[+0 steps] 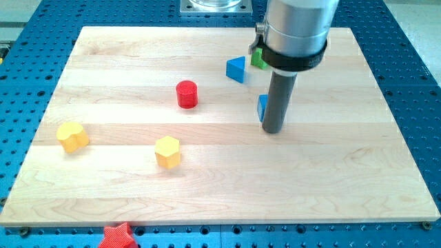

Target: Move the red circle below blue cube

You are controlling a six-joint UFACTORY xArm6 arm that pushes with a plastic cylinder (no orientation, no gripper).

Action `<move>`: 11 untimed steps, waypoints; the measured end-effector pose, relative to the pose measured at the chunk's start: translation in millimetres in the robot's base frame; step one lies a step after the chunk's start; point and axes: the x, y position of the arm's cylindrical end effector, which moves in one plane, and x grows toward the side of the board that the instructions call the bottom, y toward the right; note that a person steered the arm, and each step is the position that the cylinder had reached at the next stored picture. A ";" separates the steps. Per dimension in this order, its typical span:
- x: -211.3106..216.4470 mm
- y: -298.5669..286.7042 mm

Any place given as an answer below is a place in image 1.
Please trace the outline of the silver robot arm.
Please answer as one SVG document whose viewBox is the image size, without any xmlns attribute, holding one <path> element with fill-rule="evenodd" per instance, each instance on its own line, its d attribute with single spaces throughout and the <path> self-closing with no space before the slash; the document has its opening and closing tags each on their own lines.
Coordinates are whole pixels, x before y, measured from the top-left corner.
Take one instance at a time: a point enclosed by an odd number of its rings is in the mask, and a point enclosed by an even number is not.
<svg viewBox="0 0 441 248">
<path fill-rule="evenodd" d="M 280 71 L 316 67 L 327 48 L 327 35 L 339 0 L 269 0 L 255 27 L 248 53 L 262 49 L 262 60 Z"/>
</svg>

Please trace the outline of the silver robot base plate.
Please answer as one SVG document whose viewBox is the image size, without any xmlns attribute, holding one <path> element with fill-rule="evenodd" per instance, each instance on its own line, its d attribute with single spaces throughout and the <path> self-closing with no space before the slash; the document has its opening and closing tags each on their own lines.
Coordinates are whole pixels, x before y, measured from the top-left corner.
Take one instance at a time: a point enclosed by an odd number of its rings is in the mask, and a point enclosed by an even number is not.
<svg viewBox="0 0 441 248">
<path fill-rule="evenodd" d="M 181 14 L 252 12 L 251 0 L 180 0 Z"/>
</svg>

